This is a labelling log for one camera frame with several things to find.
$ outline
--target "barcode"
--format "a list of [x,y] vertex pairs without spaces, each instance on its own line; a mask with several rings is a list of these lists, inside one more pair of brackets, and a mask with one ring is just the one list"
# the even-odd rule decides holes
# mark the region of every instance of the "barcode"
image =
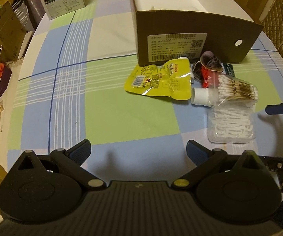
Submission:
[[200,48],[202,47],[202,42],[204,40],[193,40],[191,43],[191,48]]
[[144,78],[144,75],[138,75],[132,85],[135,87],[140,87],[142,85],[142,82],[144,81]]
[[195,38],[196,34],[166,34],[166,39],[170,38]]
[[152,56],[152,61],[169,60],[174,58],[179,58],[181,56],[186,56],[187,58],[194,58],[196,53],[182,53],[182,54],[169,54],[169,55],[157,55]]

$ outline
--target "plaid tablecloth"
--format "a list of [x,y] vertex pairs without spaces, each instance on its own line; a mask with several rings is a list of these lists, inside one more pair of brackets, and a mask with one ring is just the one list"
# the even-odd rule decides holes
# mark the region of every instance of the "plaid tablecloth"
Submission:
[[123,85],[137,64],[129,0],[85,0],[85,8],[52,21],[45,15],[25,56],[8,135],[8,169],[27,149],[48,154],[83,139],[92,154],[83,167],[110,180],[171,181],[193,167],[185,145],[240,154],[283,156],[283,115],[265,106],[283,102],[283,60],[261,33],[238,78],[258,87],[255,130],[245,145],[207,139],[207,107],[143,97]]

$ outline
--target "round hole in box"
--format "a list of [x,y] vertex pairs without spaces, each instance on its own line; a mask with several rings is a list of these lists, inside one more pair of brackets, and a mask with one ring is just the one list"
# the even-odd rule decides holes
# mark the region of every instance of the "round hole in box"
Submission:
[[241,44],[242,44],[242,40],[237,40],[236,42],[235,42],[235,46],[240,46]]

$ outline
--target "tablecloth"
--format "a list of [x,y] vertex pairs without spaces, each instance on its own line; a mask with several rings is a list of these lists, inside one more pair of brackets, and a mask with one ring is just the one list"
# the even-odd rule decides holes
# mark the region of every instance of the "tablecloth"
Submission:
[[8,169],[27,149],[49,154],[83,139],[92,154],[82,167],[110,180],[171,180],[193,168],[185,145],[194,139],[230,154],[245,149],[283,157],[283,60],[262,32],[236,77],[258,87],[256,139],[212,144],[207,111],[189,101],[144,97],[123,86],[137,64],[129,0],[85,0],[83,9],[52,21],[45,15],[26,53],[8,135]]

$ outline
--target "yellow package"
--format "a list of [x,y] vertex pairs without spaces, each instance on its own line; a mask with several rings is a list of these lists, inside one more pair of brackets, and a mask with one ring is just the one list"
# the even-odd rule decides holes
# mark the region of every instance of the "yellow package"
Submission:
[[124,89],[146,96],[166,96],[176,100],[191,98],[191,73],[187,59],[172,59],[163,66],[137,65]]

